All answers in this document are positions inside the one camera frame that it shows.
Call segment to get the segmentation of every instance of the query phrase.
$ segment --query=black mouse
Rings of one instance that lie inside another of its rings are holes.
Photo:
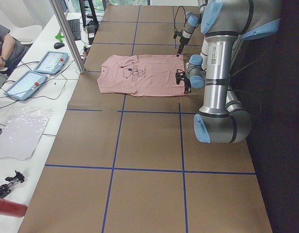
[[[64,46],[64,43],[62,43],[62,42],[57,42],[57,43],[55,43],[54,45],[53,45],[53,47],[57,50],[57,49],[59,49],[59,48],[61,48],[61,47],[63,47]]]

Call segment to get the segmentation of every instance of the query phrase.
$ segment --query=white table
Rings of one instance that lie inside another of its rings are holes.
[[[80,13],[69,13],[67,18],[74,19],[80,18]],[[25,57],[22,59],[22,62],[28,63],[32,61],[39,61],[47,51],[55,51],[53,45],[55,42],[58,42],[55,39],[55,36],[59,32],[59,24],[55,16],[53,16],[46,27],[43,29],[42,33],[39,35],[37,40],[31,46]],[[87,34],[82,31],[82,40],[84,42],[88,42]],[[63,42],[65,46],[58,49],[57,51],[67,52],[69,54],[69,60],[66,62],[67,64],[73,60],[71,52],[67,46],[66,40],[63,38]],[[84,42],[81,40],[76,41],[76,45],[81,51],[84,46]],[[31,69],[34,69],[36,64],[29,65]],[[26,66],[21,68],[17,68],[9,80],[17,80],[21,77],[27,70],[29,70]],[[61,121],[66,111],[66,106],[68,101],[70,100],[73,90],[76,86],[77,79],[79,77],[79,72],[77,71],[77,66],[75,62],[71,64],[71,66],[64,72],[64,76],[67,78],[67,83],[65,88],[60,95],[60,97],[56,100],[50,100],[47,98],[37,98],[37,99],[29,99],[26,101],[18,101],[6,108],[0,109],[0,123],[6,124],[8,118],[15,111],[16,108],[21,107],[36,107],[40,109],[51,109],[52,114],[51,118],[45,128],[43,135],[40,138],[40,141],[36,147],[36,150],[33,153],[33,156],[25,161],[19,161],[17,159],[0,159],[0,185],[7,183],[4,179],[8,176],[15,176],[15,170],[21,172],[25,176],[25,182],[18,183],[16,186],[12,188],[12,192],[5,198],[7,200],[12,200],[14,202],[23,203],[29,205],[32,195],[34,193],[35,187],[41,175],[42,169],[44,167],[45,161],[48,157],[52,144],[55,140],[55,136],[60,127]],[[57,76],[54,80],[47,82],[47,84],[43,85],[34,96],[47,96],[50,98],[56,98],[66,80],[61,76]],[[6,90],[11,83],[6,83],[3,86],[3,89]],[[3,97],[3,91],[0,90],[0,97]],[[12,103],[13,100],[9,98],[0,99],[0,107],[5,106],[9,103]],[[22,218],[9,217],[0,215],[0,233],[16,233],[22,223]]]

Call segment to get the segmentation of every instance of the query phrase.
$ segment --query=black keyboard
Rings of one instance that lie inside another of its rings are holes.
[[[74,40],[80,40],[81,39],[81,24],[80,20],[77,19],[69,19],[67,20],[67,24],[69,25]]]

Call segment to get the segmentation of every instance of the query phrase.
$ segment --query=black wall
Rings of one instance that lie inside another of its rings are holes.
[[[283,1],[275,40],[271,36],[250,42],[240,67],[272,43],[266,56],[231,83],[254,94],[263,107],[247,142],[273,232],[299,233],[299,0]],[[258,112],[254,98],[237,95],[249,112]]]

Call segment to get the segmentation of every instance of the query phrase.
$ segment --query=transparent plastic bag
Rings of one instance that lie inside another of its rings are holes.
[[[51,110],[18,108],[0,135],[0,158],[30,158],[50,119]]]

